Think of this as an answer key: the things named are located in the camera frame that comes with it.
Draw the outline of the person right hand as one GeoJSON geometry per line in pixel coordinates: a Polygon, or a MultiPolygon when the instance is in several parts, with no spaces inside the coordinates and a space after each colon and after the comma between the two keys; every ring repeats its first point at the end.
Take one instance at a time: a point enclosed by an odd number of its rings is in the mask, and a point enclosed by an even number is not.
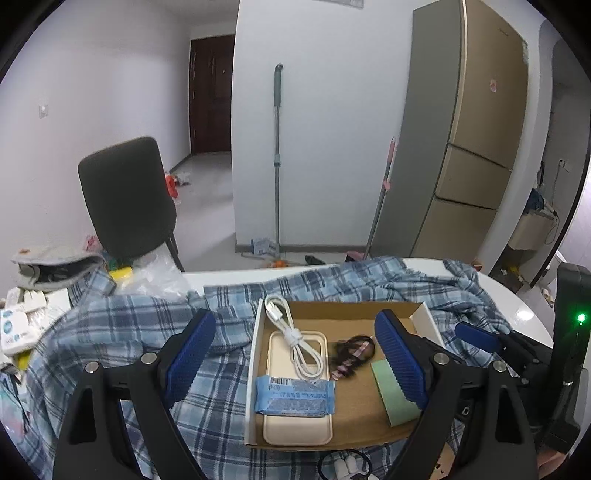
{"type": "Polygon", "coordinates": [[[537,456],[538,476],[543,479],[555,472],[565,461],[567,455],[552,449],[546,449],[537,456]]]}

